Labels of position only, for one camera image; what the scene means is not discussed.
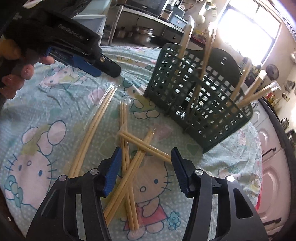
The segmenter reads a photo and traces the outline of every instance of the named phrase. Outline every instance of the window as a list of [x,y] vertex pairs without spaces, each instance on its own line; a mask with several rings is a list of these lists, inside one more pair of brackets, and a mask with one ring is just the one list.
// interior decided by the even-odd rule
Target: window
[[253,0],[230,0],[218,25],[222,40],[255,65],[265,61],[279,28],[280,22]]

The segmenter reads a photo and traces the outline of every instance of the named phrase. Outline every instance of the white cabinet door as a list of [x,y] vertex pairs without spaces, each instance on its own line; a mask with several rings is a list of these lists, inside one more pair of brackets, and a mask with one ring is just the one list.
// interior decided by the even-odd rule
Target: white cabinet door
[[282,226],[289,215],[291,186],[289,168],[282,149],[262,163],[263,180],[258,213],[267,231]]
[[269,118],[266,118],[263,122],[261,122],[261,124],[256,127],[256,130],[261,142],[262,154],[265,154],[270,149],[273,149],[262,157],[262,162],[264,162],[281,150],[281,144]]
[[283,226],[280,226],[280,227],[277,227],[273,230],[267,231],[267,235],[268,235],[269,240],[272,240],[276,236],[276,234],[281,230],[282,227]]
[[264,121],[268,117],[268,114],[266,113],[259,101],[254,101],[252,103],[252,107],[253,116],[250,121],[253,124],[253,126],[257,127],[262,123],[262,121]]

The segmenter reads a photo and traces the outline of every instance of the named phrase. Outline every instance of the basket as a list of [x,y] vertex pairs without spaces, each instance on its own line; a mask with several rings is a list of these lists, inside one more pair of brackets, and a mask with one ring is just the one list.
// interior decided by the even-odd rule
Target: basket
[[[227,52],[212,50],[205,78],[201,81],[198,76],[204,51],[186,49],[181,60],[177,58],[179,46],[164,45],[144,96],[178,123],[205,153],[245,125],[253,110],[250,104],[239,109],[229,98],[240,72]],[[196,85],[201,86],[197,104],[185,115]],[[240,90],[235,101],[243,95]]]

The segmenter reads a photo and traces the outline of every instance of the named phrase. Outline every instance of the hello kitty print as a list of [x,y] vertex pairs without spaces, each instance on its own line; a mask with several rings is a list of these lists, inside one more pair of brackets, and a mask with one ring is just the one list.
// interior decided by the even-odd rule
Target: hello kitty print
[[6,179],[5,197],[14,201],[19,208],[29,205],[38,209],[51,182],[55,181],[50,160],[53,148],[66,135],[66,124],[56,121],[50,125],[31,127],[22,136],[23,148],[19,156],[13,155],[8,160],[6,169],[9,170]]

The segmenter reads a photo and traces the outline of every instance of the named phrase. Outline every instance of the chopstick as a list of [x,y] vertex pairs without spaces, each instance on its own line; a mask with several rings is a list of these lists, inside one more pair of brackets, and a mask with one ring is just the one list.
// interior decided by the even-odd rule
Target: chopstick
[[[146,137],[144,138],[144,142],[149,144],[153,138],[154,132],[150,130]],[[126,190],[130,186],[133,181],[133,178],[136,175],[138,168],[141,165],[141,162],[145,156],[145,151],[138,150],[136,155],[134,156],[133,160],[131,161],[125,175],[123,176],[121,182],[119,183],[118,187],[116,188],[110,202],[106,206],[104,210],[104,217],[106,220],[106,224],[109,225],[112,218],[114,217],[120,203],[122,202]]]
[[182,59],[183,56],[184,56],[185,50],[188,47],[190,37],[192,35],[193,28],[194,28],[194,25],[195,25],[195,21],[193,20],[191,15],[188,15],[188,16],[189,16],[188,24],[185,27],[184,34],[183,34],[182,39],[180,41],[180,49],[179,49],[179,52],[178,52],[178,55],[177,55],[177,57],[179,59]]
[[261,84],[262,80],[264,80],[266,75],[267,75],[266,71],[262,69],[260,71],[260,73],[257,75],[257,77],[256,77],[255,81],[252,83],[252,85],[247,89],[244,99],[246,99],[254,94],[254,92],[257,90],[257,88]]
[[249,74],[250,70],[252,67],[252,61],[251,59],[248,58],[247,63],[244,67],[244,72],[242,74],[242,76],[239,79],[239,82],[237,83],[237,86],[235,87],[234,91],[232,92],[232,94],[230,95],[230,99],[232,101],[235,100],[235,98],[237,97],[238,92],[240,91],[240,88],[242,86],[242,84],[245,82],[247,75]]
[[[123,128],[124,124],[127,125],[126,104],[121,102],[120,103],[120,127]],[[122,175],[125,175],[125,172],[130,164],[130,156],[129,156],[128,142],[125,141],[122,137],[120,138],[120,146],[122,149]],[[128,192],[126,194],[126,212],[127,212],[128,224],[129,224],[130,230],[139,229],[139,222],[138,222],[132,184],[128,188]]]
[[239,109],[243,108],[244,106],[248,105],[250,102],[254,101],[254,100],[257,100],[259,99],[260,97],[262,96],[265,96],[266,94],[268,94],[269,92],[272,91],[272,89],[274,88],[274,86],[272,85],[268,85],[266,86],[265,88],[263,88],[262,90],[258,91],[257,93],[247,97],[247,98],[244,98],[241,102],[239,102],[237,104],[237,107]]
[[[202,70],[201,70],[201,73],[199,75],[199,79],[201,81],[203,81],[203,79],[204,79],[205,71],[207,69],[207,63],[209,61],[211,51],[212,51],[212,47],[213,47],[213,44],[214,44],[215,35],[216,35],[216,28],[213,28],[212,32],[210,32],[209,30],[207,31],[207,42],[206,42],[206,45],[205,45],[205,54],[204,54],[204,57],[203,57],[203,60],[202,60]],[[192,103],[194,102],[194,100],[198,100],[199,94],[200,94],[200,89],[201,89],[200,85],[195,86],[195,90],[193,92],[193,95],[192,95],[192,97],[191,97],[191,99],[190,99],[190,101],[189,101],[189,103],[187,105],[185,116],[188,117],[188,114],[190,113],[190,109],[191,109],[191,106],[192,106]]]
[[103,97],[104,99],[103,99],[99,109],[97,110],[95,116],[93,117],[93,119],[89,125],[89,128],[87,130],[87,133],[84,136],[82,143],[78,149],[78,153],[73,161],[73,165],[72,165],[71,170],[69,172],[69,178],[79,176],[79,172],[80,172],[81,166],[83,164],[83,160],[85,158],[87,150],[89,148],[89,144],[91,143],[91,140],[96,132],[96,129],[97,129],[101,119],[103,118],[103,115],[104,115],[109,103],[111,102],[111,99],[113,98],[116,90],[117,90],[117,88],[112,87],[106,91],[105,97]]
[[125,140],[135,144],[139,149],[144,150],[144,151],[150,153],[151,155],[158,157],[158,158],[162,159],[163,161],[172,164],[172,161],[170,159],[170,155],[164,153],[163,151],[161,151],[159,149],[156,149],[155,147],[149,145],[148,143],[145,143],[144,141],[135,137],[134,135],[132,135],[126,131],[119,132],[119,135],[121,137],[123,137]]

